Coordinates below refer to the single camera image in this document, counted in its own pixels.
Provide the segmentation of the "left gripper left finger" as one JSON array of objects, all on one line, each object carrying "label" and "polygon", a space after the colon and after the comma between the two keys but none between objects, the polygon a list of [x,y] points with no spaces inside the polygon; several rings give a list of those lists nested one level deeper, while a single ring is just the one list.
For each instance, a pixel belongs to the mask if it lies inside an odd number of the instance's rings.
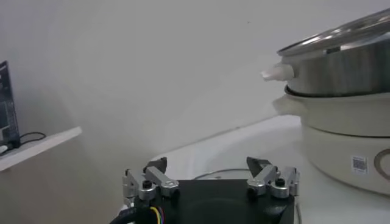
[{"label": "left gripper left finger", "polygon": [[149,161],[141,172],[126,169],[122,177],[123,202],[127,207],[135,205],[135,200],[150,202],[161,197],[174,198],[179,192],[179,181],[165,175],[167,157]]}]

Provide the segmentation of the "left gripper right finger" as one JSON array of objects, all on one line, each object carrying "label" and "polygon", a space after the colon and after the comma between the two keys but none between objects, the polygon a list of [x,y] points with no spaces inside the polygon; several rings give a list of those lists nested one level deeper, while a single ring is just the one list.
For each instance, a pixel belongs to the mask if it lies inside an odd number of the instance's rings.
[{"label": "left gripper right finger", "polygon": [[297,197],[300,173],[295,167],[273,165],[266,159],[247,157],[246,163],[252,175],[247,180],[248,192],[255,197],[270,194],[274,198]]}]

